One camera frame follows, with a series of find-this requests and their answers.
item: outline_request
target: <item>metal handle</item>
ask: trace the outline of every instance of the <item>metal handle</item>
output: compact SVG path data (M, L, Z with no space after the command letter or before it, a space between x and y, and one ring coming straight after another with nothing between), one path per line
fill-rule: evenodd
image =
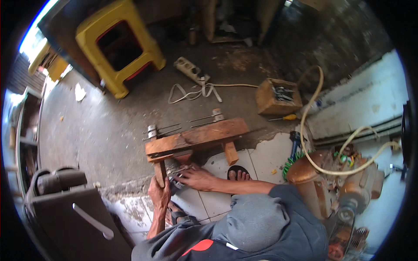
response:
M73 209L79 214L82 218L84 218L87 222L89 222L92 226L97 228L100 232L103 233L103 236L107 240L113 239L115 236L113 231L100 223L99 221L95 220L92 216L87 214L84 210L82 210L76 203L73 203Z

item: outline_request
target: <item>white tile floor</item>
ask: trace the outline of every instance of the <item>white tile floor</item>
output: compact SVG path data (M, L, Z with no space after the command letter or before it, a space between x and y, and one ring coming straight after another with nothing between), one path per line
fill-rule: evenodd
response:
M247 169L254 180L283 184L282 169L290 156L291 148L289 134L277 133L272 140L257 144L256 149L238 151L240 159L236 165ZM220 153L210 157L204 168L216 177L226 179L229 166L225 154ZM199 192L184 188L171 199L186 213L195 216L201 224L220 220L231 210L231 195L223 193ZM125 198L116 201L108 208L113 209L113 212L119 216L134 242L145 239L153 218L153 205L148 196Z

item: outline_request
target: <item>man's right hand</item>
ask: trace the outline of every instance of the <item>man's right hand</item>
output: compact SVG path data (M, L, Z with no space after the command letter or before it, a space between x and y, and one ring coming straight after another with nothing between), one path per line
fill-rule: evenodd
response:
M194 169L183 170L180 172L182 177L174 177L175 180L188 185L199 191L213 191L219 178L212 175L206 169L192 164Z

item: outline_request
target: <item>concrete floor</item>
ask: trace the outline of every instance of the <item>concrete floor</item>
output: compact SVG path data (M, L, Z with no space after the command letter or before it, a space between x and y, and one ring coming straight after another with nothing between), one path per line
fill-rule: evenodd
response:
M240 150L255 148L260 140L272 139L278 132L288 133L299 123L268 122L258 115L255 88L217 88L222 103L213 94L193 101L167 103L174 84L181 84L186 91L191 91L194 85L172 66L178 57L184 56L204 69L212 83L259 85L267 77L280 77L277 64L266 49L230 43L202 43L188 48L169 42L161 45L161 49L167 66L131 80L131 91L120 102L108 91L103 95L77 72L69 72L43 104L39 131L42 168L79 166L86 172L89 183L98 181L102 186L148 180L153 175L153 165L146 160L142 132L150 124L163 127L181 123L185 131L191 125L186 121L208 116L212 109L221 108L227 119L244 118L252 131L235 143ZM81 102L75 100L77 83L87 92ZM173 99L180 97L176 90ZM216 148L200 153L195 160L204 164L220 151Z

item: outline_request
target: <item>black sandal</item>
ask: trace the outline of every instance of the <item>black sandal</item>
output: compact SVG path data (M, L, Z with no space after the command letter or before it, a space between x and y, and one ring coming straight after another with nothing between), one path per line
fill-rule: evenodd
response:
M241 167L241 166L238 166L238 165L231 166L231 167L229 168L228 172L227 172L227 179L229 179L229 180L231 180L231 179L229 178L229 172L230 172L231 170L235 171L235 180L238 180L238 170L241 170L241 172L248 173L248 171L247 171L244 167Z
M176 207L178 207L179 209L181 209L181 207L179 207L177 204L175 204L173 201L171 202L173 203ZM177 211L177 212L173 212L173 210L171 208L168 208L171 212L171 222L173 222L173 226L177 225L177 218L183 218L186 217L187 214L181 209L181 211Z

